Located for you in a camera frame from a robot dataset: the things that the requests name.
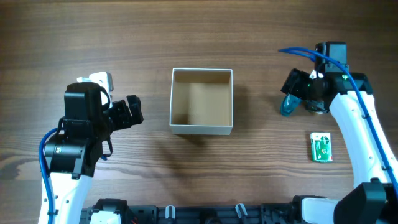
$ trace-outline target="open box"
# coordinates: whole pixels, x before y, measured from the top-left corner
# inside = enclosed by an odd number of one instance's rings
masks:
[[[231,134],[232,69],[173,68],[170,128],[173,134]]]

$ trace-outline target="wooden table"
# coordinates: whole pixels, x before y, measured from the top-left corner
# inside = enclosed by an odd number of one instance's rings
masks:
[[[96,166],[85,207],[256,205],[294,195],[339,199],[353,173],[330,114],[279,114],[279,90],[305,58],[277,49],[348,43],[351,71],[368,75],[379,119],[398,149],[398,5],[393,1],[138,1],[0,4],[0,223],[35,223],[37,148],[64,114],[76,77],[113,74],[113,100],[141,97],[144,123],[112,135],[114,155]],[[232,68],[230,136],[174,136],[172,69]],[[309,134],[332,134],[334,161],[312,162]]]

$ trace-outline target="blue cable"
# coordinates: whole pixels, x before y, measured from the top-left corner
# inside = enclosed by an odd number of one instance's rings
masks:
[[[345,69],[345,67],[342,66],[336,60],[334,60],[334,59],[332,59],[330,57],[327,57],[326,55],[323,55],[323,54],[321,54],[319,52],[316,52],[314,50],[306,49],[304,47],[289,47],[289,48],[286,48],[286,49],[279,49],[279,52],[288,53],[288,54],[296,54],[296,55],[299,55],[298,52],[306,52],[306,53],[309,53],[309,54],[312,54],[312,55],[316,55],[316,56],[321,57],[321,58],[331,62],[332,64],[336,65],[341,71],[343,71],[344,74],[346,74],[349,77],[349,82],[353,86],[354,91],[356,93],[356,96],[358,97],[359,104],[361,105],[363,113],[364,113],[364,118],[368,122],[369,129],[371,130],[373,138],[374,138],[374,141],[376,143],[376,146],[379,149],[380,156],[381,156],[382,161],[384,163],[384,167],[387,169],[388,176],[391,179],[391,183],[392,183],[395,195],[396,195],[397,200],[398,200],[398,183],[397,183],[397,179],[394,176],[394,173],[392,171],[392,167],[390,166],[390,163],[388,161],[386,153],[384,152],[384,149],[383,149],[383,147],[381,145],[379,136],[377,135],[377,132],[376,132],[376,128],[374,127],[373,122],[372,122],[372,118],[369,115],[369,111],[366,108],[366,105],[365,105],[365,103],[364,103],[364,101],[362,99],[362,96],[361,96],[361,94],[359,92],[359,89],[358,89],[358,87],[355,84],[354,78],[351,76],[349,71],[347,71],[347,69]]]
[[[291,51],[291,52],[289,52],[289,53],[290,53],[290,54],[295,54],[295,55],[299,55],[299,56],[306,57],[306,58],[310,59],[312,62],[315,63],[315,56],[314,56],[314,55],[305,54],[305,53],[298,52],[298,51]]]
[[[52,191],[50,187],[50,182],[49,178],[47,177],[47,168],[45,166],[45,158],[44,158],[44,144],[47,138],[49,138],[53,133],[57,132],[57,128],[54,128],[53,130],[49,131],[45,136],[42,138],[42,141],[40,142],[39,145],[39,164],[40,164],[40,169],[42,170],[42,177],[43,177],[43,182],[44,182],[44,187],[45,191],[47,193],[47,201],[49,202],[49,221],[48,224],[53,223],[54,215],[51,215],[51,213],[55,212],[54,211],[54,201],[52,197]]]

